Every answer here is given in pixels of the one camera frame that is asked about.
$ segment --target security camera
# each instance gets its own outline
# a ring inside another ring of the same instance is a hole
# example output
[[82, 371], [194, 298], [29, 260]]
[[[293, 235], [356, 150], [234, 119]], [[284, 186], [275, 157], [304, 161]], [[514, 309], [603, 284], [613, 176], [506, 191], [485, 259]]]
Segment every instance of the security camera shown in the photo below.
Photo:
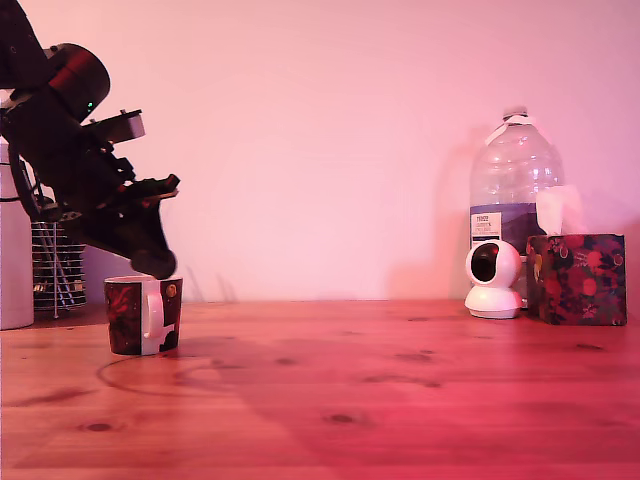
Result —
[[522, 298], [511, 289], [520, 276], [522, 260], [518, 251], [502, 240], [487, 240], [467, 254], [467, 276], [474, 283], [465, 307], [482, 318], [513, 318], [522, 307]]

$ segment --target wooden table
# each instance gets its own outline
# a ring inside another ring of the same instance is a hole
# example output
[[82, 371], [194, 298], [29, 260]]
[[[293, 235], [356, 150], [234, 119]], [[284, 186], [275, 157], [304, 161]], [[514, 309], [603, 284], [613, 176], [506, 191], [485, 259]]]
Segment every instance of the wooden table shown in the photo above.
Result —
[[0, 334], [2, 478], [638, 479], [640, 329], [462, 302], [190, 304], [109, 351], [102, 307]]

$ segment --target black robotic arm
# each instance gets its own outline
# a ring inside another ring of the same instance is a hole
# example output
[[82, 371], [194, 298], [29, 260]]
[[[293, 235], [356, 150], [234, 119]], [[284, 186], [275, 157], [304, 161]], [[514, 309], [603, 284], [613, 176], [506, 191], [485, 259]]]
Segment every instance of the black robotic arm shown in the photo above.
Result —
[[0, 135], [32, 221], [58, 222], [77, 241], [128, 258], [138, 272], [171, 276], [176, 260], [159, 207], [177, 195], [180, 180], [137, 181], [129, 161], [114, 155], [114, 144], [144, 135], [141, 111], [82, 125], [110, 90], [100, 60], [74, 44], [42, 49], [18, 2], [0, 0], [0, 89], [11, 90], [0, 106]]

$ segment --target wire rack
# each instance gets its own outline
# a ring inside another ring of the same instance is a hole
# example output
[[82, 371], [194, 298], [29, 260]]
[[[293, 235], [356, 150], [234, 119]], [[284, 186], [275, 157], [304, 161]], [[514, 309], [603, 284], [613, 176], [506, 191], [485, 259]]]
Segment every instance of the wire rack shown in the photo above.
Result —
[[57, 223], [31, 223], [33, 306], [35, 310], [71, 310], [87, 303], [82, 269], [85, 245], [69, 239]]

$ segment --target tissue box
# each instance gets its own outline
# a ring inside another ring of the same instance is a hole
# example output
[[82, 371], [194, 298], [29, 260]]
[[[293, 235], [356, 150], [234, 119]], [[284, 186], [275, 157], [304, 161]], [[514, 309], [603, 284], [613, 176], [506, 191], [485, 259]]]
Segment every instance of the tissue box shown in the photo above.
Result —
[[555, 325], [625, 325], [623, 235], [536, 235], [527, 242], [530, 316]]

